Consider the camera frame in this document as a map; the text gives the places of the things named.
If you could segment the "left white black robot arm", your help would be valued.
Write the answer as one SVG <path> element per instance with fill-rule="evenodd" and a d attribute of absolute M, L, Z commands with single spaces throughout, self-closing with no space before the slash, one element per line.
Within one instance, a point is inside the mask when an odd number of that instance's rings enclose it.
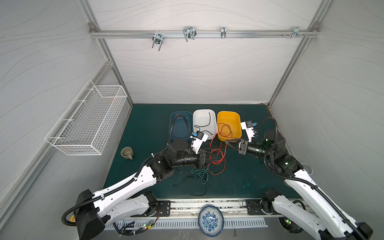
<path fill-rule="evenodd" d="M 179 167 L 206 167 L 211 161 L 208 153 L 201 150 L 207 136 L 198 131 L 193 133 L 187 127 L 192 141 L 172 140 L 172 133 L 177 119 L 187 118 L 176 115 L 171 123 L 167 146 L 152 154 L 138 168 L 137 172 L 124 180 L 99 191 L 81 192 L 75 206 L 66 210 L 61 221 L 64 225 L 76 227 L 81 240 L 91 240 L 99 235 L 106 225 L 130 216 L 150 215 L 158 206 L 152 193 L 142 191 L 172 176 Z"/>

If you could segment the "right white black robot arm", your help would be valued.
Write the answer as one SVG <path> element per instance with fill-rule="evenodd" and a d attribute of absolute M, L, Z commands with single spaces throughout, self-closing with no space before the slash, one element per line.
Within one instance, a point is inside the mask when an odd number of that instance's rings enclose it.
<path fill-rule="evenodd" d="M 273 121 L 275 128 L 266 131 L 259 143 L 259 127 L 267 120 Z M 240 155 L 252 155 L 261 160 L 272 174 L 283 179 L 314 211 L 311 214 L 283 194 L 269 190 L 261 200 L 265 214 L 276 212 L 282 215 L 316 240 L 368 240 L 372 237 L 373 229 L 343 211 L 314 182 L 303 165 L 288 153 L 286 140 L 273 117 L 264 118 L 258 123 L 242 122 L 241 126 L 247 138 L 226 140 L 226 145 L 237 150 Z"/>

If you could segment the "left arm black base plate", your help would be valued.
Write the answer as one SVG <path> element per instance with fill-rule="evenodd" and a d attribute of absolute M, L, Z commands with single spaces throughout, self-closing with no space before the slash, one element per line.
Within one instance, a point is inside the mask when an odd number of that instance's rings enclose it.
<path fill-rule="evenodd" d="M 159 201 L 150 203 L 149 208 L 144 213 L 145 217 L 169 217 L 171 213 L 170 201 Z"/>

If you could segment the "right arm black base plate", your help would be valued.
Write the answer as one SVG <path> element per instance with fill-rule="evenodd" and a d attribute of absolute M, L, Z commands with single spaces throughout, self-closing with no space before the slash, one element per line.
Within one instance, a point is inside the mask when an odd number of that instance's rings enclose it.
<path fill-rule="evenodd" d="M 242 207 L 247 210 L 251 216 L 270 215 L 267 212 L 267 204 L 262 199 L 245 199 L 242 201 Z"/>

